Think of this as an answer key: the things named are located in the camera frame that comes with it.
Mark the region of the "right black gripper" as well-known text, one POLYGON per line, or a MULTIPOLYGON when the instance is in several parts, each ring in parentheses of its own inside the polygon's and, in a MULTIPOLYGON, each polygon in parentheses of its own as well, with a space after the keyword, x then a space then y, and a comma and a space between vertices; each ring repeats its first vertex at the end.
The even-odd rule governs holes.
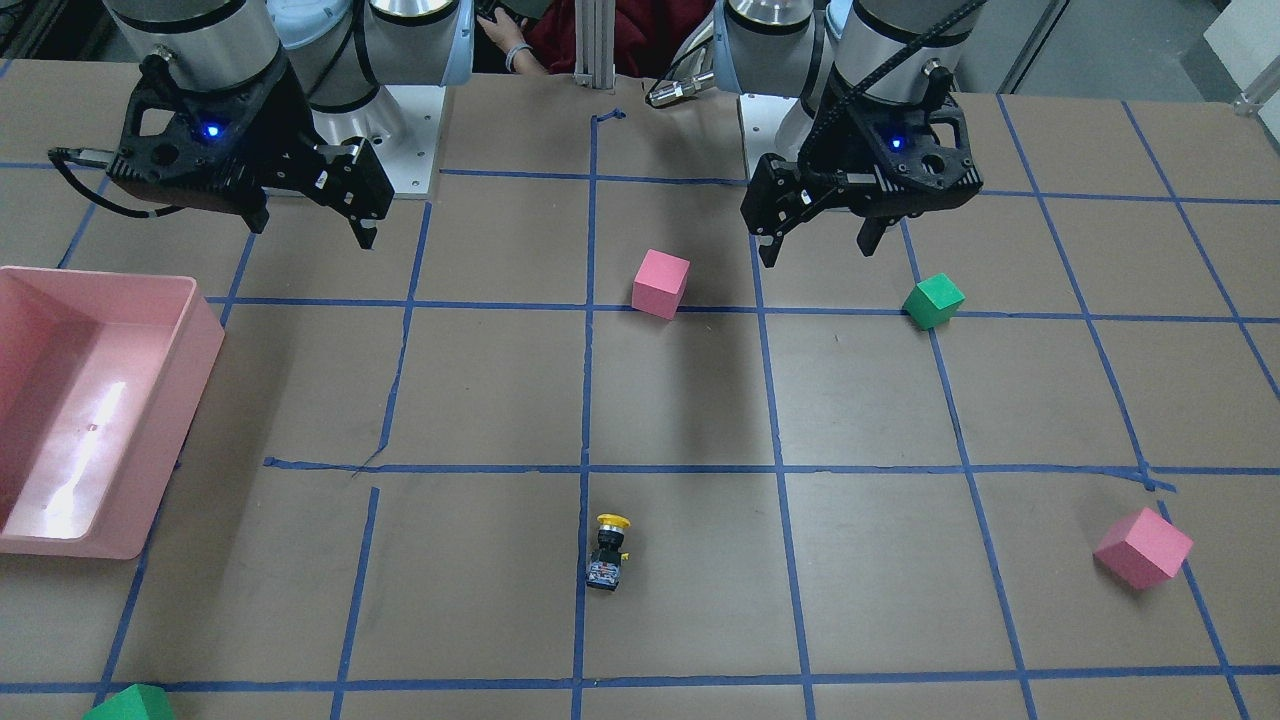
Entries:
POLYGON ((125 110, 110 181, 166 206, 239 217, 253 233, 269 220, 269 188, 301 193, 347 219, 371 250, 393 186, 372 145, 330 145, 316 132, 287 60, 271 60, 229 88, 182 88, 169 60, 143 60, 125 110))

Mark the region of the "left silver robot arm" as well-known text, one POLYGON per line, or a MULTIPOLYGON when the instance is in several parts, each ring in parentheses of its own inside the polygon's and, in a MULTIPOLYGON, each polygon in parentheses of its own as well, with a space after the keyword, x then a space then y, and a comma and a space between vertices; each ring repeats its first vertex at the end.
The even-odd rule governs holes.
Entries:
POLYGON ((741 206, 764 266, 823 211, 861 218, 870 256, 909 217, 974 199, 983 178, 954 81, 979 1, 718 1, 717 87, 791 97, 741 206))

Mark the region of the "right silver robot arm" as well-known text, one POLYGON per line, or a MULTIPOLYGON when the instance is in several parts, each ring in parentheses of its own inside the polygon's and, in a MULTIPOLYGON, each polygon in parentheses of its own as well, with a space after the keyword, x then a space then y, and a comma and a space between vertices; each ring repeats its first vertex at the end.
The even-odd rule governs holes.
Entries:
POLYGON ((330 208, 370 249, 410 146, 392 88, 471 76, 471 1, 109 1, 140 54, 106 177, 154 215, 241 218, 260 233, 268 193, 330 208))

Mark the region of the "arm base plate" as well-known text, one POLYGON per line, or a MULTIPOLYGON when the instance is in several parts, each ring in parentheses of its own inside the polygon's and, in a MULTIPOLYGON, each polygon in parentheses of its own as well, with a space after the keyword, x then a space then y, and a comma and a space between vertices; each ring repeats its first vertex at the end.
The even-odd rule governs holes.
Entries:
POLYGON ((762 94, 739 97, 739 119, 748 181, 765 154, 772 152, 785 161, 795 161, 814 122, 800 99, 762 94))
POLYGON ((445 115, 447 88, 381 86, 361 108, 312 109, 316 131, 330 143, 361 136, 372 146, 397 199, 428 199, 445 115))

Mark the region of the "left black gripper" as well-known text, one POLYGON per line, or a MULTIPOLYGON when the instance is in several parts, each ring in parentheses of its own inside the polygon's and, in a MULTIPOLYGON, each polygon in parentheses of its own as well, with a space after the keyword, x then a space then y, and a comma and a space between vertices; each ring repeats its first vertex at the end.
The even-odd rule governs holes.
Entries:
POLYGON ((929 79, 920 102, 892 105, 832 79, 795 161, 759 159, 741 205, 765 269, 788 233, 828 210, 863 219, 856 243, 872 258, 905 217, 952 210, 984 181, 972 155, 963 109, 947 79, 929 79))

